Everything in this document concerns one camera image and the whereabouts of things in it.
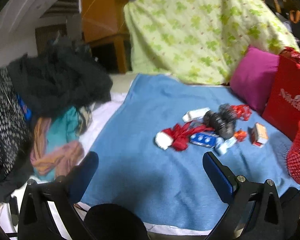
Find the light blue bag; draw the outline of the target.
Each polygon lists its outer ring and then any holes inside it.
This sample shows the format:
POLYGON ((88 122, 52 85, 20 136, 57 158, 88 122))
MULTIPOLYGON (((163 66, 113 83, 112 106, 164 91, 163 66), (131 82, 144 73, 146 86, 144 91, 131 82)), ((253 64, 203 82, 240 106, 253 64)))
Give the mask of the light blue bag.
POLYGON ((228 151, 229 148, 234 146, 237 142, 235 137, 231 137, 230 139, 224 140, 222 137, 218 137, 216 139, 215 152, 218 155, 224 155, 228 151))

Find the small red white carton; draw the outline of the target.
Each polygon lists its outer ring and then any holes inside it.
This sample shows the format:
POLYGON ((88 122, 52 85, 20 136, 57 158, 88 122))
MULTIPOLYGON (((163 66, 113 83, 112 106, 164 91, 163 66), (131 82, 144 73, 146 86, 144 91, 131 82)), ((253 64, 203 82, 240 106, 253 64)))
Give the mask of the small red white carton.
POLYGON ((268 133, 265 126, 255 123, 251 131, 251 141, 254 146, 263 147, 268 142, 268 133))

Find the white cardboard box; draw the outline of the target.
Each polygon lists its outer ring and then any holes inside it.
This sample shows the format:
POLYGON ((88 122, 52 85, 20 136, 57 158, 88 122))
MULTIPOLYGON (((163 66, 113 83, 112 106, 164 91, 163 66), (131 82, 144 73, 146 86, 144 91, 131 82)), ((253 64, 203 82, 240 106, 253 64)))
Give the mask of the white cardboard box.
POLYGON ((186 114, 182 117, 183 122, 191 122, 195 120, 202 119, 205 114, 210 110, 209 107, 194 109, 186 112, 186 114))

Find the white bed sheet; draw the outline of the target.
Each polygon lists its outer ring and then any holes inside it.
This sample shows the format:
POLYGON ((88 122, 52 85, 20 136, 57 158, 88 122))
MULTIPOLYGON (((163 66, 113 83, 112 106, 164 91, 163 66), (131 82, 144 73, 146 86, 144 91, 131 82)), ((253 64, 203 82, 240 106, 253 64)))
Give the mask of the white bed sheet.
MULTIPOLYGON (((30 161, 21 168, 27 179, 47 183, 58 176, 68 175, 85 158, 90 149, 102 142, 110 142, 113 136, 104 135, 104 129, 118 115, 126 98, 125 93, 112 93, 111 100, 93 111, 93 122, 78 139, 64 141, 70 131, 71 109, 61 120, 46 121, 47 135, 44 141, 52 146, 40 158, 44 174, 39 174, 30 161)), ((172 236, 207 235, 213 228, 213 211, 208 204, 195 204, 190 198, 186 202, 173 199, 173 189, 189 189, 198 177, 183 171, 180 178, 173 180, 156 160, 149 155, 149 148, 137 155, 131 150, 122 154, 101 153, 101 167, 84 194, 81 205, 115 203, 135 212, 144 221, 146 228, 154 233, 172 236)))

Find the pink orange scarf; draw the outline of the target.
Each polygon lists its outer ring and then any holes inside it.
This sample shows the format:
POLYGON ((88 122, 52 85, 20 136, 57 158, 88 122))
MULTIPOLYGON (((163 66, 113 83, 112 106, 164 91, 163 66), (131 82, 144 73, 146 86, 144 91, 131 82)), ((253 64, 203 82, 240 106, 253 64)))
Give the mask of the pink orange scarf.
POLYGON ((34 128, 34 142, 30 161, 38 176, 44 177, 52 172, 52 177, 55 179, 58 176, 66 176, 77 165, 84 157, 84 149, 79 141, 74 140, 48 152, 46 135, 50 125, 50 118, 38 119, 34 128))

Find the black white patterned garment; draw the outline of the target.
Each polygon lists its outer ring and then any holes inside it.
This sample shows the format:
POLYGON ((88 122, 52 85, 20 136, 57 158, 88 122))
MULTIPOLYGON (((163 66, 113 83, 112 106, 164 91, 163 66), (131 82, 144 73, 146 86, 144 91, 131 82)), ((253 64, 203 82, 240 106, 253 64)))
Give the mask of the black white patterned garment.
POLYGON ((32 133, 19 105, 7 68, 0 68, 0 203, 33 174, 32 133))

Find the orange candy wrapper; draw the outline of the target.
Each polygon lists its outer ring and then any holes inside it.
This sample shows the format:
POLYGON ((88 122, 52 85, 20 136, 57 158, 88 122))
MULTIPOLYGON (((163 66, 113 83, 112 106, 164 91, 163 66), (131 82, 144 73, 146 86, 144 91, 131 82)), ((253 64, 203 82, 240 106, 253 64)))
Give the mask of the orange candy wrapper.
POLYGON ((234 137, 238 142, 243 142, 247 136, 248 136, 247 132, 243 131, 242 129, 234 133, 234 137))

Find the blue bed blanket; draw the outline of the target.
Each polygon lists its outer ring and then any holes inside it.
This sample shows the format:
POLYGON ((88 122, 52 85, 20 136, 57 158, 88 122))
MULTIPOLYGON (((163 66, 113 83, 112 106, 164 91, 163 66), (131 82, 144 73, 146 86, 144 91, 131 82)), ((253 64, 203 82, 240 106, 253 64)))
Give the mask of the blue bed blanket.
POLYGON ((162 150, 155 135, 182 123, 186 112, 241 104, 229 88, 189 86, 165 75, 138 75, 91 150, 99 166, 82 202, 121 205, 155 225, 209 231, 227 205, 203 169, 207 148, 162 150))

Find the teal garment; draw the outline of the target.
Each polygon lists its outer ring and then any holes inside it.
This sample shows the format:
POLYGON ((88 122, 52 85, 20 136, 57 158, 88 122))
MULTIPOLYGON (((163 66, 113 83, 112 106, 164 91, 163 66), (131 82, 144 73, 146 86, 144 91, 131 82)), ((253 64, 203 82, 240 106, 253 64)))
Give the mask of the teal garment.
MULTIPOLYGON (((56 119, 51 119, 51 125, 47 132, 48 146, 47 151, 51 152, 56 147, 74 140, 78 141, 76 128, 78 126, 78 114, 74 107, 71 107, 63 115, 56 119)), ((47 176, 40 177, 34 171, 35 176, 40 180, 53 181, 53 173, 50 172, 47 176)))

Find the dark crumpled plastic bags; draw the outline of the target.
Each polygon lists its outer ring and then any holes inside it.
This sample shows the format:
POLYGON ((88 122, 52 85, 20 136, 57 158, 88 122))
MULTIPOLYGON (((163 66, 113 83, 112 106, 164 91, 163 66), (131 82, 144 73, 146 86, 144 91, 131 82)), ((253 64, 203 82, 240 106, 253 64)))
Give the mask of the dark crumpled plastic bags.
POLYGON ((228 103, 220 105, 218 112, 207 111, 203 117, 203 123, 213 128, 224 140, 234 136, 236 122, 237 115, 228 103))

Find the red Nilrich paper bag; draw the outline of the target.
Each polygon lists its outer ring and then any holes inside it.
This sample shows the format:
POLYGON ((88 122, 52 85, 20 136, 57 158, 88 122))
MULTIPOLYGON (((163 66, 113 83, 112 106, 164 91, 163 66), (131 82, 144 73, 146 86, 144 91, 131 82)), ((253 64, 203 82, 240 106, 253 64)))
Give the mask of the red Nilrich paper bag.
POLYGON ((279 54, 279 65, 262 118, 294 140, 300 121, 300 52, 292 47, 285 47, 279 54))

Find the magenta pillow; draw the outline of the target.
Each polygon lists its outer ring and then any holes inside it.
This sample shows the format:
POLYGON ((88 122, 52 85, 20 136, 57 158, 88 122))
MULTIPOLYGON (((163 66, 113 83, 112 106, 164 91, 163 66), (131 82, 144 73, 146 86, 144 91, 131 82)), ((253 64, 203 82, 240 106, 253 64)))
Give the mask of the magenta pillow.
POLYGON ((261 115, 268 102, 278 65, 278 55, 249 46, 231 77, 230 88, 261 115))

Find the black clothing pile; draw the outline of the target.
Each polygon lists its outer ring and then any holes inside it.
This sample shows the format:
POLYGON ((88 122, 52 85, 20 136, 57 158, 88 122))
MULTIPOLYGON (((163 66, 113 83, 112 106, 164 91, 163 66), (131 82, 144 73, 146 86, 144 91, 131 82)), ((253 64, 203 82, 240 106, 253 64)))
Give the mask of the black clothing pile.
POLYGON ((38 56, 23 55, 7 66, 16 93, 33 114, 54 118, 71 107, 111 100, 113 82, 87 44, 61 37, 38 56))

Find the green clover quilt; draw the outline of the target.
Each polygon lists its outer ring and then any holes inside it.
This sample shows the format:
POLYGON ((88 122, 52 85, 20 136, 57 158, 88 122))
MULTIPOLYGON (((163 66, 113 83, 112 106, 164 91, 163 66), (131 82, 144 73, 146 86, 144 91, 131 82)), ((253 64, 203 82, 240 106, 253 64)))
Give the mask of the green clover quilt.
POLYGON ((298 47, 262 0, 134 0, 124 13, 132 70, 186 83, 229 82, 249 46, 273 54, 298 47))

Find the orange wooden nightstand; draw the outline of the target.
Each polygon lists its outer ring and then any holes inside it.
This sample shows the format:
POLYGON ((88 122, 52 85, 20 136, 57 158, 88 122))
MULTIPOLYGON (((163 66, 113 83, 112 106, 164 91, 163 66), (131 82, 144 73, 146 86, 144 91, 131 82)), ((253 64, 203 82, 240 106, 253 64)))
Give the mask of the orange wooden nightstand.
POLYGON ((123 8, 128 0, 80 0, 82 31, 92 47, 113 44, 119 73, 129 71, 125 44, 130 35, 123 8))

